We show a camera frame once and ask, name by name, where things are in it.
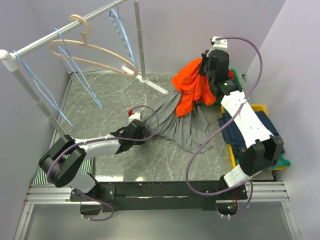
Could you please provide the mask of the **orange t shirt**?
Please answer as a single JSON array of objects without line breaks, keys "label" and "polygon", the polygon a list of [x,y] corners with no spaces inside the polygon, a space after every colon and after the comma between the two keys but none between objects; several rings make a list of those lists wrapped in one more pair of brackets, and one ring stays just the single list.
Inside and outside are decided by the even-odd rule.
[{"label": "orange t shirt", "polygon": [[175,89],[181,93],[181,98],[175,108],[177,117],[183,117],[193,110],[194,102],[203,102],[207,106],[215,103],[206,76],[200,75],[201,58],[189,62],[172,78]]}]

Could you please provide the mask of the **grey adidas t shirt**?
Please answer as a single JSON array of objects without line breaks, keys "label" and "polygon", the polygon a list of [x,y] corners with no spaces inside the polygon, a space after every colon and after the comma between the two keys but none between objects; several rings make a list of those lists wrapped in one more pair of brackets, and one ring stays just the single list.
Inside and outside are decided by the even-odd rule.
[{"label": "grey adidas t shirt", "polygon": [[210,137],[208,122],[199,106],[185,116],[176,116],[182,94],[176,90],[165,96],[151,112],[142,117],[149,133],[174,141],[186,152],[195,153]]}]

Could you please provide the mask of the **wooden hanger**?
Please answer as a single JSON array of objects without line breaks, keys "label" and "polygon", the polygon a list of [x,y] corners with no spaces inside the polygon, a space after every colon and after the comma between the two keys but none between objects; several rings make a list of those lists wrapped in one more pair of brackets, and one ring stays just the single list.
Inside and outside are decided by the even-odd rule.
[{"label": "wooden hanger", "polygon": [[82,40],[65,39],[60,36],[59,39],[50,41],[48,48],[53,55],[71,61],[73,64],[81,63],[132,78],[138,76],[138,69],[131,61],[109,49],[89,42],[91,26],[82,16],[73,14],[69,20],[79,22],[84,26],[84,30],[80,32]]}]

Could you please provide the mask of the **light blue hanger of red shirt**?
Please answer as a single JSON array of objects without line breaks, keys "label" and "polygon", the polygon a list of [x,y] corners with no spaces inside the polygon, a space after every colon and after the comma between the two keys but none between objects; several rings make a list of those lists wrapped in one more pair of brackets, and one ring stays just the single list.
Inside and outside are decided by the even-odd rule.
[{"label": "light blue hanger of red shirt", "polygon": [[46,87],[46,85],[36,76],[36,74],[32,71],[30,66],[18,56],[18,54],[15,50],[13,51],[13,53],[17,57],[19,62],[23,65],[23,67],[27,71],[28,75],[32,78],[32,80],[33,80],[34,84],[36,85],[36,87],[38,88],[39,92],[54,107],[54,109],[58,111],[58,113],[64,118],[64,120],[66,120],[70,126],[74,127],[74,125],[71,123],[71,121],[65,116],[65,114],[61,110],[60,106],[58,105],[56,99],[54,98],[53,94]]}]

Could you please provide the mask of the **light blue wire hanger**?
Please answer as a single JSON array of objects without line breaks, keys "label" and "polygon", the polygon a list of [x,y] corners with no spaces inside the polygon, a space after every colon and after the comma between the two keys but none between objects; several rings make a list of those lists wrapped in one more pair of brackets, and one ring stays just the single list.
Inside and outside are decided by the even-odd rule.
[{"label": "light blue wire hanger", "polygon": [[130,40],[128,38],[126,29],[121,21],[121,18],[118,14],[117,11],[115,11],[114,9],[109,10],[109,18],[111,19],[117,33],[120,36],[120,39],[126,49],[126,52],[130,58],[130,61],[137,66],[137,62],[136,62],[136,58],[135,55],[133,53],[132,47],[131,47],[131,43]]}]

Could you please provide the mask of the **red t shirt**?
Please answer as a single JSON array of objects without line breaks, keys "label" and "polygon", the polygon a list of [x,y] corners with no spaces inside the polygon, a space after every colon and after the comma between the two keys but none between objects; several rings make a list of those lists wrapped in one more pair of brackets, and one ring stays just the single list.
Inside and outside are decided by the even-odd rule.
[{"label": "red t shirt", "polygon": [[231,78],[231,79],[235,78],[235,74],[234,74],[234,72],[232,70],[229,71],[228,77]]}]

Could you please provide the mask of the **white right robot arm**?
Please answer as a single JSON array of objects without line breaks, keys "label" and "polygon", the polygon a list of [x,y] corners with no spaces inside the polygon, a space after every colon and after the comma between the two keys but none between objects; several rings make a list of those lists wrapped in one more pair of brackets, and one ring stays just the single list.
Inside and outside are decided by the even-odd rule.
[{"label": "white right robot arm", "polygon": [[210,91],[220,99],[220,104],[238,127],[246,146],[238,165],[220,178],[219,195],[228,200],[236,194],[238,184],[277,165],[284,142],[260,121],[246,100],[241,85],[231,77],[229,54],[214,49],[206,50],[201,56],[199,74],[207,78]]}]

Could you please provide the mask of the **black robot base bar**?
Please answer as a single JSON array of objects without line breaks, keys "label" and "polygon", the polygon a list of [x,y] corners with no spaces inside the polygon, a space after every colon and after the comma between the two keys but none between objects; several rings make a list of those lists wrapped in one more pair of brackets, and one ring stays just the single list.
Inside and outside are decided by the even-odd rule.
[{"label": "black robot base bar", "polygon": [[99,213],[134,210],[214,211],[217,200],[236,203],[248,198],[244,185],[211,196],[211,193],[225,189],[220,181],[200,180],[191,181],[190,184],[205,195],[193,192],[184,181],[101,182],[98,189],[88,193],[89,199],[73,190],[70,201],[80,204],[82,215],[97,216]]}]

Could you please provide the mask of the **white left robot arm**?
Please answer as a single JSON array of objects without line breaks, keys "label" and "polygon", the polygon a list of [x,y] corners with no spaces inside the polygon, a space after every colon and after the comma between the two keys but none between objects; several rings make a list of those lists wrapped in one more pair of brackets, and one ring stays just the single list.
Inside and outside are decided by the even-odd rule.
[{"label": "white left robot arm", "polygon": [[38,165],[57,188],[69,186],[78,189],[86,200],[94,201],[100,194],[98,182],[90,173],[80,170],[82,163],[102,155],[120,154],[134,145],[144,144],[140,140],[144,138],[145,131],[145,124],[134,119],[99,142],[96,138],[76,140],[64,135],[44,154]]}]

